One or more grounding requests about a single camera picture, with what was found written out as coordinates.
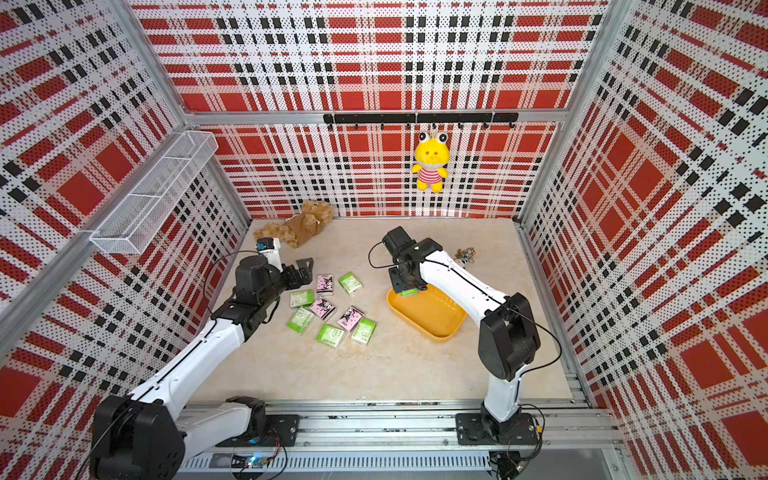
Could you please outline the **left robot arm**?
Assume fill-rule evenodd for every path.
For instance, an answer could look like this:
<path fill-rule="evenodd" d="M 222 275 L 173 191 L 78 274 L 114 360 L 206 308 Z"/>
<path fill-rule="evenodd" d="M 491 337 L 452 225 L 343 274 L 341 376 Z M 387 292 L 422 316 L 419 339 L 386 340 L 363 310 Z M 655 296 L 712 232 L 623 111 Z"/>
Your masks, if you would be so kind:
<path fill-rule="evenodd" d="M 272 318 L 281 295 L 311 283 L 313 267 L 311 258 L 282 264 L 276 250 L 242 259 L 231 295 L 202 331 L 130 393 L 98 405 L 79 470 L 95 479 L 171 479 L 184 461 L 230 438 L 275 439 L 263 401 L 252 397 L 179 417 L 214 370 Z"/>

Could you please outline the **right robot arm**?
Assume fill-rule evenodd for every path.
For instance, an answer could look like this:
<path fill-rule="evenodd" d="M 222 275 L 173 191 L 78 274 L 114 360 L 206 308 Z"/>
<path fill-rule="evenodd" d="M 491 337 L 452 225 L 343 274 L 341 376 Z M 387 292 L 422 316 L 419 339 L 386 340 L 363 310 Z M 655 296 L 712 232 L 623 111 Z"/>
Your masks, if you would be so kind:
<path fill-rule="evenodd" d="M 543 428 L 525 413 L 520 392 L 541 347 L 540 334 L 554 333 L 538 324 L 529 300 L 507 295 L 481 282 L 430 238 L 416 241 L 401 227 L 382 239 L 392 257 L 385 268 L 396 293 L 433 286 L 447 295 L 478 325 L 478 356 L 489 373 L 486 396 L 477 414 L 458 414 L 462 445 L 523 445 L 539 442 Z"/>

